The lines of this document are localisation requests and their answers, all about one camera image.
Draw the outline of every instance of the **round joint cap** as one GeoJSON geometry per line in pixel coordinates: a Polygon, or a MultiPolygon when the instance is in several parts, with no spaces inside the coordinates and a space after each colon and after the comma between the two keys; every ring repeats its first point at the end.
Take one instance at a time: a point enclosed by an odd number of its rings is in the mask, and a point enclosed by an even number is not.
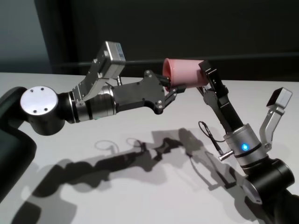
{"type": "Polygon", "coordinates": [[[41,116],[56,108],[58,97],[51,88],[36,86],[23,93],[20,104],[25,113],[32,116],[41,116]]]}

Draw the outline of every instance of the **white tabletop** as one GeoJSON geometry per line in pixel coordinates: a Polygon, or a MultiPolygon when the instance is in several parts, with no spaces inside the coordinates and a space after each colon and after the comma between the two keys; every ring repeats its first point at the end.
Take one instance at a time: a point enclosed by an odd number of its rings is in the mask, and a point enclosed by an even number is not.
{"type": "MultiPolygon", "coordinates": [[[[61,93],[70,91],[82,79],[0,73],[0,95],[15,86],[36,85],[49,86],[61,93]]],[[[138,80],[124,78],[123,82],[138,80]]],[[[293,92],[269,155],[284,161],[299,180],[299,83],[224,81],[224,84],[240,118],[250,123],[256,133],[268,111],[266,103],[272,92],[282,86],[293,92]]],[[[244,175],[236,160],[231,157],[224,163],[218,161],[211,141],[198,128],[199,120],[209,125],[216,139],[222,139],[224,130],[212,109],[196,89],[187,89],[162,115],[139,108],[97,121],[67,123],[59,133],[48,137],[36,134],[24,123],[20,129],[37,143],[37,152],[0,204],[1,223],[13,220],[14,224],[263,223],[244,203],[242,189],[234,186],[229,167],[236,170],[238,182],[244,175]],[[146,143],[143,154],[138,154],[141,151],[138,141],[146,143]],[[167,149],[168,145],[173,149],[163,154],[162,160],[155,160],[157,151],[167,149]],[[192,153],[192,163],[185,151],[192,153]],[[131,154],[127,157],[117,157],[128,153],[131,154]],[[124,166],[120,162],[124,158],[134,160],[124,166]],[[215,169],[227,180],[227,189],[215,169]],[[42,180],[44,184],[38,193],[32,194],[42,180]]],[[[224,151],[228,149],[225,143],[221,147],[224,151]]],[[[289,190],[299,195],[299,181],[289,190]]]]}

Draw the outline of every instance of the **cable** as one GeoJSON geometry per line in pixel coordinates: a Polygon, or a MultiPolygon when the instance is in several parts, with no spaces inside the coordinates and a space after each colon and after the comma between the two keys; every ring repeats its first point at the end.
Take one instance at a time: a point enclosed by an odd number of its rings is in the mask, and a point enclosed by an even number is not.
{"type": "MultiPolygon", "coordinates": [[[[207,136],[209,139],[214,139],[214,137],[213,137],[213,135],[211,134],[211,132],[210,132],[210,129],[207,127],[207,125],[205,124],[205,122],[203,122],[203,121],[199,121],[198,122],[198,126],[199,126],[199,128],[201,129],[201,131],[203,132],[203,134],[205,134],[205,136],[207,136]],[[206,132],[208,133],[206,133],[203,129],[202,129],[202,127],[200,126],[200,124],[202,124],[204,127],[205,127],[205,129],[206,129],[206,132]]],[[[216,142],[225,142],[225,140],[215,140],[216,142]]]]}

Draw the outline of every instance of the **pink plastic cup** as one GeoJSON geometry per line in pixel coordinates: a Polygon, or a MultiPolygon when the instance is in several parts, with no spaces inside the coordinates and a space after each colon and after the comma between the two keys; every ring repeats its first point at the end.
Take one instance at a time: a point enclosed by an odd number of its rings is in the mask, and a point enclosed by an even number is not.
{"type": "Polygon", "coordinates": [[[163,75],[171,80],[171,87],[186,85],[187,88],[201,87],[208,84],[207,77],[201,72],[199,60],[178,60],[166,58],[163,75]]]}

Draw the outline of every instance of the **blue indicator light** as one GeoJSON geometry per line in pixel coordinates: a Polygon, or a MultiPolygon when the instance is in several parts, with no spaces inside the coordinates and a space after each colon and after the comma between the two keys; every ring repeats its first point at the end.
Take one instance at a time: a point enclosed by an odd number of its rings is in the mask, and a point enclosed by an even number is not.
{"type": "Polygon", "coordinates": [[[246,143],[242,144],[242,150],[243,151],[248,151],[249,150],[249,145],[246,144],[246,143]]]}

